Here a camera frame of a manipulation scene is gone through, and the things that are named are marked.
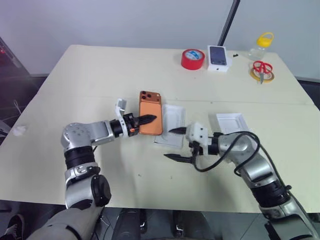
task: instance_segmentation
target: smartphone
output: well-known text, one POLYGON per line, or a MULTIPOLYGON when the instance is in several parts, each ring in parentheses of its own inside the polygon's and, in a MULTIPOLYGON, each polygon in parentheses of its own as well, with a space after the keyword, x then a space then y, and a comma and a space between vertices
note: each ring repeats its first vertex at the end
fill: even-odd
POLYGON ((227 65, 225 49, 221 46, 210 46, 210 62, 215 65, 227 65))
POLYGON ((139 96, 139 115, 152 114, 156 116, 153 122, 141 125, 139 128, 140 134, 145 135, 161 135, 163 132, 162 127, 162 106, 161 96, 157 92, 141 91, 139 96))

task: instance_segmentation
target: white tray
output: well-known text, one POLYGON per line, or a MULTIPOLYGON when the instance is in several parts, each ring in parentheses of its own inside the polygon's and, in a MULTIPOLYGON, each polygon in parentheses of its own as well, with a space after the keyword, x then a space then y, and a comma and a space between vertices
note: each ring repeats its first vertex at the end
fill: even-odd
POLYGON ((221 132, 230 134, 239 131, 249 131, 242 113, 218 113, 216 115, 221 132))

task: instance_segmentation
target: plastic bottle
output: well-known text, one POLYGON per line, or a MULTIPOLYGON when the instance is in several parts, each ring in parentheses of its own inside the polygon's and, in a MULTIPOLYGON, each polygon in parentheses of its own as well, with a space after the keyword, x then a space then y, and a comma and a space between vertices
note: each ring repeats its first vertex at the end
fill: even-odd
POLYGON ((267 48, 270 47, 274 37, 275 36, 272 32, 263 33, 256 40, 256 46, 250 49, 248 53, 249 59, 253 61, 261 60, 265 56, 267 48))

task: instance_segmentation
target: black cable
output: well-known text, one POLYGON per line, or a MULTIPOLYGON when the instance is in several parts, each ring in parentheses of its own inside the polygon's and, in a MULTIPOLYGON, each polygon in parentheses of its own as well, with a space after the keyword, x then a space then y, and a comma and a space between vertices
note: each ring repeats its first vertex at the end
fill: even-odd
POLYGON ((106 228, 106 230, 105 230, 105 232, 104 232, 104 234, 103 234, 103 240, 105 239, 105 236, 106 236, 106 233, 107 233, 107 231, 108 231, 108 229, 110 228, 110 226, 111 226, 111 223, 110 223, 110 225, 106 228))
POLYGON ((230 8, 230 11, 229 11, 229 14, 228 14, 228 17, 225 21, 225 24, 224 24, 224 27, 223 27, 223 30, 222 30, 222 33, 221 33, 221 36, 220 36, 220 39, 218 41, 218 46, 223 46, 224 43, 225 43, 225 40, 226 40, 226 37, 228 35, 228 32, 230 30, 230 27, 231 27, 231 24, 234 20, 234 17, 236 15, 236 12, 237 12, 237 9, 238 9, 238 6, 240 4, 240 0, 233 0, 233 3, 231 5, 231 8, 230 8))
POLYGON ((97 232, 96 232, 96 231, 94 231, 94 233, 95 233, 95 237, 96 237, 96 239, 97 239, 97 240, 99 240, 99 237, 98 237, 97 232))
POLYGON ((201 173, 204 173, 204 172, 207 172, 213 168, 215 168, 216 166, 218 166, 225 158, 226 156, 228 155, 228 153, 232 150, 232 148, 235 146, 235 144, 237 143, 237 141, 242 137, 242 136, 249 136, 251 137, 257 144, 257 148, 256 150, 254 151, 254 153, 246 160, 244 161, 242 164, 240 164, 239 166, 237 166, 235 168, 235 170, 238 170, 239 168, 242 168, 245 164, 247 164, 249 161, 251 161, 255 155, 258 153, 259 149, 260 149, 260 140, 259 138, 257 137, 257 135, 255 135, 254 133, 250 132, 250 131, 239 131, 239 132, 233 132, 233 133, 239 133, 238 136, 236 136, 236 138, 232 141, 232 143, 230 144, 230 146, 228 147, 228 149, 224 152, 224 154, 215 162, 213 163, 211 166, 208 166, 206 168, 198 168, 197 167, 197 164, 196 164, 196 156, 193 155, 191 157, 191 163, 193 164, 194 168, 198 171, 198 172, 201 172, 201 173))
POLYGON ((239 177, 241 177, 241 174, 238 173, 238 170, 240 168, 242 168, 244 165, 246 165, 248 162, 250 162, 257 155, 257 153, 259 152, 260 147, 261 147, 260 139, 258 138, 258 136, 252 132, 249 132, 249 133, 250 134, 248 136, 256 142, 257 146, 256 146, 256 149, 254 150, 253 154, 247 160, 245 160, 244 162, 242 162, 238 166, 236 166, 235 169, 233 170, 234 174, 239 177))

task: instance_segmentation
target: orange phone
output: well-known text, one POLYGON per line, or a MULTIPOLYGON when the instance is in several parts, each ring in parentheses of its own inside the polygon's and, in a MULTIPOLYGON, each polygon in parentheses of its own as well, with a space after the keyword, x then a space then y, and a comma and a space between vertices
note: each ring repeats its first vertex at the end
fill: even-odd
POLYGON ((156 119, 139 128, 140 134, 145 135, 161 135, 162 134, 162 110, 161 96, 157 92, 141 91, 139 96, 140 116, 151 114, 155 115, 156 119))

